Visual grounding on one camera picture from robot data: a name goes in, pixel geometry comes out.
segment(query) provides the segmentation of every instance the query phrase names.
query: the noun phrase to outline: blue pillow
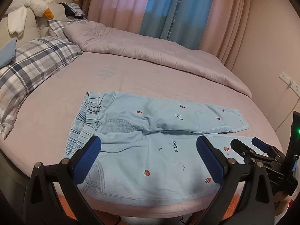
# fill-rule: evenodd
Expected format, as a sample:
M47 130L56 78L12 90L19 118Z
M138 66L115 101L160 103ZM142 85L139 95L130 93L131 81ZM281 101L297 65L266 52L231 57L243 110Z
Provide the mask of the blue pillow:
M5 47L0 50L0 68L6 66L16 55L17 37L13 38Z

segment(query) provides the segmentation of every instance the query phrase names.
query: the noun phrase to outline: curtain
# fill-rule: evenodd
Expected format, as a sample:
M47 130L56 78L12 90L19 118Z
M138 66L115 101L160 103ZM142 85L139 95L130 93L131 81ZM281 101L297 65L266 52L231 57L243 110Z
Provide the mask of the curtain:
M148 0L91 0L87 19L138 33Z
M213 0L90 0L87 19L198 49Z
M139 34L197 50L213 0L148 0Z
M200 50L215 55L229 70L236 59L251 0L213 0Z

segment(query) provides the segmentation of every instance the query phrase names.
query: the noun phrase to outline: plaid pillowcase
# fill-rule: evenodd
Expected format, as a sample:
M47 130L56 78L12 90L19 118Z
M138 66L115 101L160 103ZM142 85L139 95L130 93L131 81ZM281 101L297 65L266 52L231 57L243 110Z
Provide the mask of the plaid pillowcase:
M79 46L54 37L31 40L0 69L0 133L6 139L26 97L82 54Z
M64 27L72 23L86 24L87 19L72 19L70 21L49 20L49 34L62 40L70 41L64 34Z

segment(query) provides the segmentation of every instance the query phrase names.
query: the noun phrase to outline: orange rug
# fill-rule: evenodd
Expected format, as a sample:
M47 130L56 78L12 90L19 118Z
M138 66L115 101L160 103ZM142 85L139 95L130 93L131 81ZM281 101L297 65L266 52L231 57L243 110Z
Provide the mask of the orange rug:
M73 219L76 219L75 215L73 214L68 202L66 201L65 197L61 196L61 195L58 195L59 197L59 200L61 202L61 205L62 207L64 208L64 211L65 213L73 218ZM233 215L233 212L238 204L238 201L239 201L239 195L236 194L234 195L226 213L224 214L222 220L226 219L226 218L229 218ZM190 217L189 219L189 224L190 225L194 225L195 222L197 222L197 220L200 218L200 216L203 214L205 210L202 210L202 211L198 211L198 212L195 212L193 213L193 215ZM107 212L102 212L102 211L98 211L98 210L94 210L94 212L96 213L96 215L101 219L101 221L105 224L105 225L115 225L115 224L118 224L118 225L127 225L125 222L123 221L119 221L120 218L119 216L116 216L116 215L111 215Z

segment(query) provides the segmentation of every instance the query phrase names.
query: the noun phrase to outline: orange beak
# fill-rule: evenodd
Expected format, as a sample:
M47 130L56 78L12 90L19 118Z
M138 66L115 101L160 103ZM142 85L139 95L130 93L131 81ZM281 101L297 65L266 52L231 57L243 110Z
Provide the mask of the orange beak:
M51 10L50 10L49 8L47 8L47 9L44 11L43 17L46 17L46 18L48 18L48 19L53 19L53 18L54 18L53 14L52 14L52 12L51 12Z

